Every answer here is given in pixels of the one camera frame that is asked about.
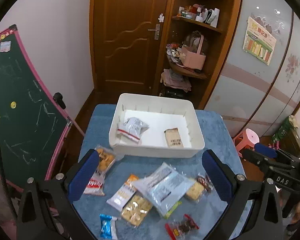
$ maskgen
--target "white plastic tray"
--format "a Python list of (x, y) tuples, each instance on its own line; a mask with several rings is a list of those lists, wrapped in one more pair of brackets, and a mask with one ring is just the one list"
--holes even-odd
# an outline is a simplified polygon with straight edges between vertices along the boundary
[[(137, 117), (149, 125), (139, 143), (117, 133), (119, 123)], [(184, 148), (169, 148), (164, 131), (178, 128)], [(188, 100), (122, 94), (109, 131), (114, 152), (135, 156), (191, 158), (204, 148), (204, 139), (192, 103)]]

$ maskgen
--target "table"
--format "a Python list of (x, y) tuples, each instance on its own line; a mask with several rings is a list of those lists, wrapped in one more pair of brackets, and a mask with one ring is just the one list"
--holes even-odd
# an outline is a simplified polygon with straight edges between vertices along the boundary
[[(108, 133), (116, 105), (97, 105), (90, 119), (86, 136), (83, 140), (79, 160), (90, 148), (98, 144), (109, 147)], [(205, 141), (205, 148), (212, 149), (218, 158), (229, 167), (235, 174), (245, 174), (237, 151), (231, 140), (228, 130), (221, 118), (215, 112), (196, 110), (198, 121)], [(100, 218), (99, 214), (107, 214), (120, 217), (120, 212), (106, 203), (106, 200), (122, 186), (128, 176), (133, 173), (140, 178), (150, 175), (163, 162), (171, 164), (177, 171), (186, 173), (187, 176), (196, 177), (198, 173), (205, 174), (202, 167), (202, 152), (198, 152), (189, 159), (164, 159), (148, 158), (138, 156), (125, 156), (121, 161), (114, 164), (106, 175), (104, 193), (105, 196), (92, 196), (83, 194), (74, 207), (89, 227), (91, 232), (100, 239)], [(200, 229), (187, 237), (191, 240), (202, 240), (214, 224), (218, 221), (227, 206), (226, 202), (220, 200), (217, 192), (203, 196), (198, 204), (182, 198), (180, 205), (168, 220), (160, 218), (158, 212), (153, 208), (138, 228), (134, 228), (122, 219), (116, 222), (117, 235), (119, 240), (170, 240), (165, 231), (164, 224), (168, 221), (181, 220), (184, 213), (191, 214)], [(249, 214), (252, 201), (248, 201), (242, 216), (231, 235), (231, 239), (239, 235), (246, 218)]]

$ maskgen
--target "folded clothes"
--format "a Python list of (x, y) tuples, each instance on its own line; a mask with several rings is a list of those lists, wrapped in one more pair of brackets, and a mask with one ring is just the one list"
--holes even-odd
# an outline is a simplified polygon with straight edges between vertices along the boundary
[(185, 92), (191, 91), (191, 84), (188, 77), (175, 73), (172, 69), (164, 69), (161, 80), (166, 87), (182, 89)]

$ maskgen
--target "door handle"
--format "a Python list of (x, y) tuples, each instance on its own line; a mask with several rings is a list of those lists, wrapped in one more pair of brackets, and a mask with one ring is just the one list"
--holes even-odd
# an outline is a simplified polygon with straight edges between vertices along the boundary
[(160, 24), (155, 25), (155, 29), (148, 29), (148, 31), (154, 31), (154, 39), (158, 40), (159, 39), (159, 33), (160, 33)]

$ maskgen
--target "pink bag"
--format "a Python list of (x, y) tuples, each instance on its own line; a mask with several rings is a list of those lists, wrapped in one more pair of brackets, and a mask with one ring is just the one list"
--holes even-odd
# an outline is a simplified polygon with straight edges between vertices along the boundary
[(181, 51), (186, 54), (186, 56), (182, 58), (181, 61), (185, 67), (202, 70), (204, 61), (206, 60), (206, 56), (200, 55), (203, 39), (204, 37), (201, 35), (197, 53), (191, 52), (187, 47), (182, 46)]

